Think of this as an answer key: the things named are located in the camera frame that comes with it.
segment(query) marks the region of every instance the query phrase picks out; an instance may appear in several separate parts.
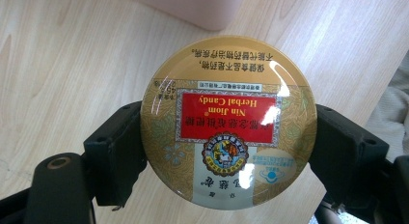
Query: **gold tin lid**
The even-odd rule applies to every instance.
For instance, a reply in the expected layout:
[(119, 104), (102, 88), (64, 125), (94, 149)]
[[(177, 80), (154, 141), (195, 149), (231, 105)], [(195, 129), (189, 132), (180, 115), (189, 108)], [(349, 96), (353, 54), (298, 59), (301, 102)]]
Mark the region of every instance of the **gold tin lid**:
[(289, 187), (314, 147), (316, 110), (301, 71), (274, 47), (225, 36), (186, 46), (142, 105), (151, 167), (200, 206), (238, 210)]

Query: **wooden table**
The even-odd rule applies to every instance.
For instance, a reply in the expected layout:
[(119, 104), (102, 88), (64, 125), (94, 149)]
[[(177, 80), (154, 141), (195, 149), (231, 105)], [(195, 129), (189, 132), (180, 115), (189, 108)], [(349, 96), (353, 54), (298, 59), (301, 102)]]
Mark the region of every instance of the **wooden table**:
[[(0, 0), (0, 198), (31, 184), (43, 159), (83, 153), (119, 107), (142, 99), (159, 66), (185, 45), (243, 35), (283, 51), (316, 102), (359, 125), (409, 49), (409, 0), (244, 0), (210, 32), (134, 0)], [(123, 210), (97, 223), (307, 223), (325, 189), (307, 167), (252, 209), (209, 210), (168, 189), (148, 167)]]

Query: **white fabric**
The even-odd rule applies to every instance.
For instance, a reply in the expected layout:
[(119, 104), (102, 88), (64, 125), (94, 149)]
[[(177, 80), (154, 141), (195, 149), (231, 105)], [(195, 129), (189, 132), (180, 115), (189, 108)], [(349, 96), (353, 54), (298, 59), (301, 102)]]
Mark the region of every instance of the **white fabric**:
[(372, 112), (366, 129), (390, 145), (389, 161), (409, 154), (409, 51)]

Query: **colorful emblem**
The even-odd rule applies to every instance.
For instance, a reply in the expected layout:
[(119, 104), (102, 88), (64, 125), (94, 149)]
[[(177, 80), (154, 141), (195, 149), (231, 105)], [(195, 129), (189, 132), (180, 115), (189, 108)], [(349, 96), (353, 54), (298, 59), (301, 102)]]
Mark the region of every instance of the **colorful emblem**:
[(229, 132), (218, 133), (204, 143), (202, 156), (207, 170), (222, 177), (233, 176), (247, 162), (249, 154), (244, 141)]

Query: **pink object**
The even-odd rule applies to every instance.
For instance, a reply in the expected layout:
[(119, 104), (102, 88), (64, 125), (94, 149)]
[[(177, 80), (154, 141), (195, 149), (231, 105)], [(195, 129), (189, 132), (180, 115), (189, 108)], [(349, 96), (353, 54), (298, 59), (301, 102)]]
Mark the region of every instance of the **pink object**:
[(207, 30), (224, 29), (242, 0), (139, 0)]

